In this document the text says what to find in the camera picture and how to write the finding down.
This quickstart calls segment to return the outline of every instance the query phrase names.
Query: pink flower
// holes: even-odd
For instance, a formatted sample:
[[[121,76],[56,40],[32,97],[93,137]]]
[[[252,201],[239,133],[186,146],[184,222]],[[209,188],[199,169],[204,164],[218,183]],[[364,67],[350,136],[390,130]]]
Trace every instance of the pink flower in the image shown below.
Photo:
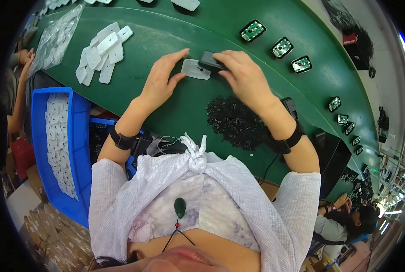
[[[153,222],[154,219],[149,217],[149,214],[141,212],[133,222],[129,232],[129,240],[131,242],[148,243],[153,238]]]

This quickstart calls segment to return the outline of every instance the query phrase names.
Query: sleeve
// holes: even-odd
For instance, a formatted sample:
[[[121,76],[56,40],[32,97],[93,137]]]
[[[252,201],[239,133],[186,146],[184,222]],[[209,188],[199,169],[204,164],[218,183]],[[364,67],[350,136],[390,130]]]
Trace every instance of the sleeve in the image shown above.
[[[9,68],[13,70],[18,62],[18,53],[13,53],[9,58]]]
[[[344,227],[332,219],[327,219],[323,215],[317,215],[314,231],[325,240],[332,242],[346,241],[347,239],[347,232]]]
[[[114,204],[119,189],[127,177],[116,162],[102,159],[92,166],[91,204],[89,206],[89,231],[95,237],[96,231],[107,211]]]
[[[290,235],[298,267],[305,259],[313,237],[320,183],[319,173],[290,172],[282,180],[273,203]]]

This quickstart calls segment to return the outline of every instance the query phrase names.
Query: woman's lips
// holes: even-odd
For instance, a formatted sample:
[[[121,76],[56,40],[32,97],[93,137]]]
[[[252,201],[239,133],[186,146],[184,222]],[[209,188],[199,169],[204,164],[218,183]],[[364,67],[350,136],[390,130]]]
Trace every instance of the woman's lips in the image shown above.
[[[194,261],[201,262],[206,265],[210,265],[210,261],[204,255],[202,255],[201,253],[199,253],[195,250],[192,250],[188,247],[178,246],[178,247],[167,250],[167,252],[180,254],[180,255],[187,257],[189,259],[192,259]]]

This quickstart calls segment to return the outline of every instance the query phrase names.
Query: worker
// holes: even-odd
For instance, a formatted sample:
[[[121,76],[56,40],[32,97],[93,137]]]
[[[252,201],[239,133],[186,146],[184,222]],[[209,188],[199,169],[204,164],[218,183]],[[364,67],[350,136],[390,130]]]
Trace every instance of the worker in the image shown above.
[[[11,55],[9,66],[4,80],[4,91],[1,93],[1,102],[6,108],[8,133],[19,132],[23,128],[24,112],[26,107],[27,73],[35,59],[33,48],[28,51],[22,49]],[[15,73],[15,67],[22,67],[20,77]]]
[[[360,206],[350,214],[351,208],[352,200],[342,194],[337,201],[320,207],[317,212],[313,241],[323,244],[323,252],[334,260],[344,244],[362,241],[377,226],[379,210],[376,207]]]
[[[188,54],[183,49],[154,63],[141,94],[116,123],[92,166],[89,229],[97,262],[123,265],[107,271],[298,271],[319,205],[319,160],[246,53],[224,51],[213,57],[227,67],[219,74],[264,121],[275,143],[287,140],[281,144],[289,147],[283,153],[292,172],[284,177],[277,200],[266,197],[235,157],[222,160],[205,152],[205,135],[198,146],[185,133],[184,154],[139,156],[137,172],[127,181],[124,163],[132,139],[186,76],[170,73]]]

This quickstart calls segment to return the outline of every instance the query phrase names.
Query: black hair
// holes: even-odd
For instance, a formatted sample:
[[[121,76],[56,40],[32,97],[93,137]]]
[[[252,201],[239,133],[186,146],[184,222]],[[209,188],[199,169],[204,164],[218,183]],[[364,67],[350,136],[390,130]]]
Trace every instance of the black hair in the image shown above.
[[[363,234],[372,234],[376,229],[378,220],[377,211],[372,206],[361,206],[358,210],[361,226],[356,226],[350,214],[346,211],[332,211],[325,215],[326,218],[332,219],[342,226],[346,227],[347,243],[357,239]]]
[[[101,266],[101,268],[106,267],[113,267],[113,266],[121,266],[126,265],[132,262],[137,262],[139,260],[139,252],[137,250],[133,250],[129,257],[127,258],[127,262],[120,262],[112,257],[98,257],[95,259],[97,263]]]

